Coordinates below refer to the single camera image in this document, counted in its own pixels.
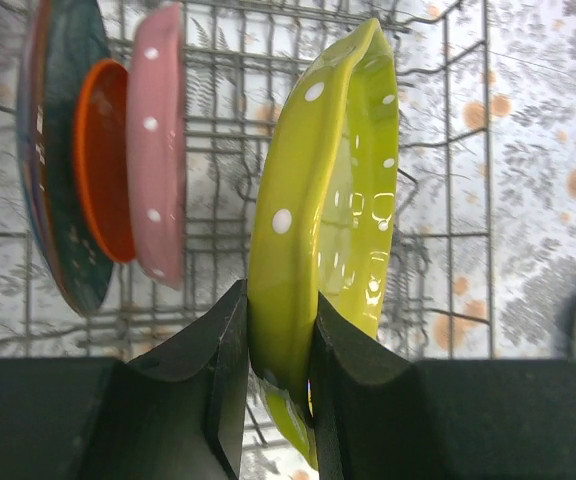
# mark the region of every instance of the floral wallpaper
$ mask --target floral wallpaper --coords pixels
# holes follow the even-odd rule
[[[109,36],[132,38],[159,3],[126,1],[120,14],[118,2],[101,0]],[[404,32],[393,28],[390,1],[348,2],[352,14],[380,15],[400,75],[399,222],[379,340],[411,359],[562,356],[576,301],[576,0],[488,2],[487,69],[481,1],[461,3],[395,2]],[[84,319],[59,298],[28,236],[11,115],[25,7],[0,0],[0,356],[127,360],[245,275],[274,123],[300,72],[348,29],[316,15],[269,21],[268,13],[187,5],[187,281],[175,292],[138,268],[118,269],[103,311]],[[129,64],[130,51],[113,48]],[[318,478],[272,427],[254,382],[241,478]]]

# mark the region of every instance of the bowl rim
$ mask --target bowl rim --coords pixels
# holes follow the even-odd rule
[[[28,131],[26,132],[28,137],[25,139],[27,143],[25,147],[21,147],[21,145],[18,144],[17,162],[26,211],[29,216],[28,220],[31,224],[31,232],[41,258],[65,302],[74,311],[78,311],[77,306],[71,301],[70,296],[65,293],[66,286],[64,284],[63,272],[59,262],[51,218],[47,212],[45,194],[41,191],[39,172],[41,152],[38,151],[37,147],[41,142],[35,126],[37,124],[37,118],[39,117],[39,110],[42,107],[39,97],[43,91],[43,78],[38,77],[41,76],[44,71],[44,66],[40,62],[45,63],[44,53],[48,46],[48,30],[50,28],[51,14],[52,0],[40,0],[34,15],[32,15],[30,19],[29,28],[21,49],[22,53],[20,55],[20,67],[17,77],[16,116],[20,113],[20,102],[25,101],[28,108]],[[22,93],[22,86],[26,87],[28,95]]]
[[[102,251],[114,262],[128,263],[135,259],[136,251],[134,240],[132,236],[132,227],[130,225],[130,214],[128,214],[128,232],[130,238],[122,248],[116,248],[111,245],[106,237],[102,234],[100,228],[101,220],[98,218],[95,209],[96,200],[92,196],[90,184],[87,179],[89,177],[90,159],[86,156],[86,144],[88,136],[86,135],[86,123],[91,113],[90,97],[98,85],[98,82],[108,74],[117,74],[117,81],[123,82],[128,85],[128,70],[119,62],[112,58],[103,58],[99,60],[88,72],[86,79],[81,87],[79,99],[77,101],[77,108],[75,110],[74,119],[74,152],[73,160],[75,164],[75,177],[77,183],[77,191],[81,207],[84,211],[88,227],[97,244]]]

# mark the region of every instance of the polka dot bowl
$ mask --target polka dot bowl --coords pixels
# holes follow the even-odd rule
[[[139,25],[128,80],[126,147],[130,218],[144,272],[182,281],[186,166],[181,13],[178,3]]]
[[[302,75],[266,159],[248,272],[251,364],[275,424],[313,467],[307,385],[318,292],[376,337],[398,129],[393,53],[371,19]]]

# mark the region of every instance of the wire rack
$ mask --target wire rack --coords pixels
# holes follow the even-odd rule
[[[114,54],[128,64],[134,27],[159,1],[100,3],[107,16],[106,27]],[[186,152],[191,185],[183,290],[173,292],[158,286],[146,280],[135,266],[119,267],[102,311],[85,319],[69,317],[72,314],[65,304],[58,300],[54,305],[48,302],[56,291],[37,259],[25,218],[18,224],[0,220],[0,259],[11,259],[6,263],[11,265],[9,272],[2,272],[0,267],[0,356],[103,354],[130,359],[205,313],[234,280],[245,276],[263,159],[277,113],[291,85],[323,48],[370,16],[380,19],[392,41],[402,91],[414,95],[419,85],[432,83],[441,98],[435,105],[441,126],[430,129],[431,132],[424,128],[423,118],[402,111],[397,228],[379,340],[410,359],[441,356],[429,350],[429,326],[433,318],[444,315],[449,325],[445,356],[455,355],[453,337],[461,320],[481,324],[484,333],[483,340],[479,339],[478,355],[492,356],[492,165],[488,122],[484,121],[480,128],[458,131],[452,98],[455,79],[451,77],[459,62],[468,62],[482,73],[489,70],[487,2],[459,1],[433,16],[419,13],[417,3],[183,2],[189,98]],[[12,66],[9,70],[14,72],[28,12],[34,7],[34,1],[0,0],[0,68]],[[480,18],[481,29],[478,38],[455,52],[451,35],[465,9],[469,15]],[[434,66],[417,62],[414,49],[406,53],[402,48],[423,31],[435,32],[439,39],[432,48],[442,49],[441,60]],[[482,115],[488,119],[487,82],[482,83],[480,94]],[[10,106],[14,102],[6,102],[5,97],[0,91],[0,139],[2,132],[14,125]],[[469,143],[472,138],[478,140]],[[443,171],[434,172],[438,179],[434,183],[418,181],[425,172],[419,160],[422,150],[439,157],[443,165]],[[459,166],[454,159],[464,151],[478,158],[485,168],[481,186],[485,205],[479,226],[470,230],[456,225],[455,220],[459,208],[455,201]],[[11,152],[0,154],[0,177],[5,172],[16,175],[15,153]],[[11,208],[11,204],[15,208],[22,205],[18,185],[13,183],[2,187],[0,182],[0,211]],[[445,195],[445,211],[434,212],[442,215],[443,228],[427,231],[417,220],[424,215],[420,213],[425,205],[424,196],[437,188]],[[15,211],[23,216],[23,208]],[[480,252],[483,265],[480,287],[485,290],[487,305],[483,315],[463,313],[456,306],[454,265],[459,262],[454,253],[456,246]],[[4,303],[7,310],[2,310]],[[65,320],[53,324],[50,316]],[[252,382],[245,442],[246,449],[285,445],[257,404]]]

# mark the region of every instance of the pink plate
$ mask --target pink plate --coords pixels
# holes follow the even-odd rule
[[[186,204],[184,85],[179,4],[137,29],[126,107],[130,218],[146,274],[172,288],[183,277]]]

